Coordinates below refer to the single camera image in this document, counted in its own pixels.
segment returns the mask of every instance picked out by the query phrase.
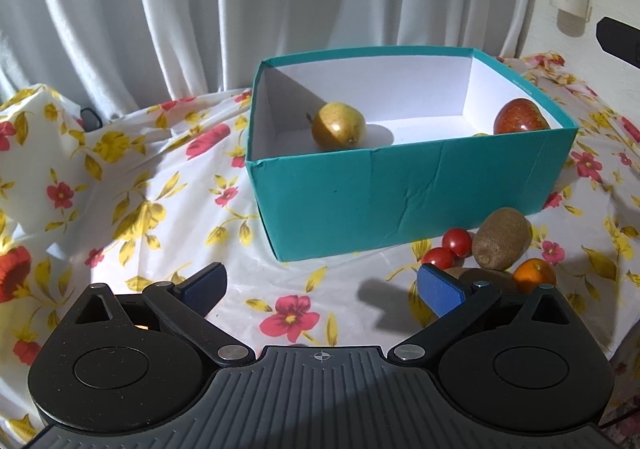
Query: red tomato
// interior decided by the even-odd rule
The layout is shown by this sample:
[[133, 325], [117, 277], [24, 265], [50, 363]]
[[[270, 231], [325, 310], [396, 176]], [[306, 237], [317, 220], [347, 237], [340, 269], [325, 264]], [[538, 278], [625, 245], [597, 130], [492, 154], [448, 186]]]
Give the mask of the red tomato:
[[449, 229], [442, 237], [442, 246], [457, 257], [467, 257], [471, 254], [471, 235], [459, 227]]
[[432, 263], [440, 270], [450, 269], [456, 262], [456, 257], [453, 252], [444, 247], [436, 247], [427, 252], [421, 259], [421, 262]]

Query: silver screw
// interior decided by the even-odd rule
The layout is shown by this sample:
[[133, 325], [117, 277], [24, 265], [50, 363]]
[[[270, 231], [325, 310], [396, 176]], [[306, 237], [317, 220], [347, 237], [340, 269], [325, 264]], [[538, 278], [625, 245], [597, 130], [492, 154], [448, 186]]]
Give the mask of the silver screw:
[[244, 359], [248, 354], [249, 350], [239, 344], [228, 344], [218, 350], [218, 356], [225, 361], [238, 361]]
[[413, 361], [424, 356], [424, 348], [415, 344], [401, 344], [394, 348], [394, 354], [401, 361]]

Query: white curtain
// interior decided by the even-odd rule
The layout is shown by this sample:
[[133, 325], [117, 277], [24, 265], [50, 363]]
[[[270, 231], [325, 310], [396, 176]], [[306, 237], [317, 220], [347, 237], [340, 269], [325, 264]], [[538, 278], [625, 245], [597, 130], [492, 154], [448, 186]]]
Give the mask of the white curtain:
[[0, 99], [43, 82], [115, 119], [251, 84], [260, 59], [380, 44], [514, 54], [529, 0], [0, 0]]

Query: yellow pear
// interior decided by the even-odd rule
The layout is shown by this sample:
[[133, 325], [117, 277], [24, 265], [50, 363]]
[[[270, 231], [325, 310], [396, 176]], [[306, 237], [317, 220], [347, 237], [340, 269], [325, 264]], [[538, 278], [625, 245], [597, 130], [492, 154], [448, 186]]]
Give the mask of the yellow pear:
[[325, 104], [311, 122], [311, 134], [326, 152], [356, 148], [366, 130], [362, 114], [345, 103]]

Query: open box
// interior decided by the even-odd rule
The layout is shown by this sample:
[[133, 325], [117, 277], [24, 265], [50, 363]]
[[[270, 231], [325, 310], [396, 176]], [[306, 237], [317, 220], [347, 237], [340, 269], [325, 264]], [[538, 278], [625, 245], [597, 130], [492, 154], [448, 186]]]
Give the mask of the open box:
[[[518, 97], [551, 129], [491, 136]], [[358, 149], [323, 153], [314, 142], [307, 116], [332, 101], [364, 115]], [[471, 229], [504, 206], [537, 212], [576, 132], [556, 103], [479, 50], [327, 50], [260, 64], [246, 165], [274, 254], [293, 261]]]

